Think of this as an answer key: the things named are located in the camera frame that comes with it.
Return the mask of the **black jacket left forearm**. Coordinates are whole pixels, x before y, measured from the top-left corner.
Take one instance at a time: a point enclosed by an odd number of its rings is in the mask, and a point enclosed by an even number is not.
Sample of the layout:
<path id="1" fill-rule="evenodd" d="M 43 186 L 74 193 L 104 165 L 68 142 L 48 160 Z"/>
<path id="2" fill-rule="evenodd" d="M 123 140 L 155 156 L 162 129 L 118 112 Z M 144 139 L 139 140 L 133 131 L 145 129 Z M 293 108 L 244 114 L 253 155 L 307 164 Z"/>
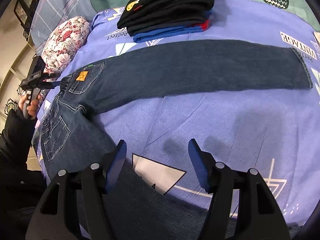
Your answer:
<path id="1" fill-rule="evenodd" d="M 10 110 L 1 134 L 1 175 L 27 176 L 27 158 L 36 120 L 26 119 L 20 109 Z"/>

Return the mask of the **person's left hand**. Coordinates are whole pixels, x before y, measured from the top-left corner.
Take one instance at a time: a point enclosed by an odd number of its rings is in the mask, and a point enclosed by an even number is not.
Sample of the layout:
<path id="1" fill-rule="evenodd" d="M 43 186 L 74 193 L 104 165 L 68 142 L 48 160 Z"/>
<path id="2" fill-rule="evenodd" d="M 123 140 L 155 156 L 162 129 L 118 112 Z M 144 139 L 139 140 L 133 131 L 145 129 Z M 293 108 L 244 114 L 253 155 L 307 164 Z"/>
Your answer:
<path id="1" fill-rule="evenodd" d="M 40 94 L 37 96 L 37 99 L 30 102 L 30 105 L 27 107 L 27 112 L 30 115 L 31 120 L 35 119 L 37 116 L 37 112 L 39 110 L 39 102 L 40 102 Z M 24 93 L 18 103 L 18 107 L 20 110 L 23 110 L 24 102 L 28 99 L 28 95 Z"/>

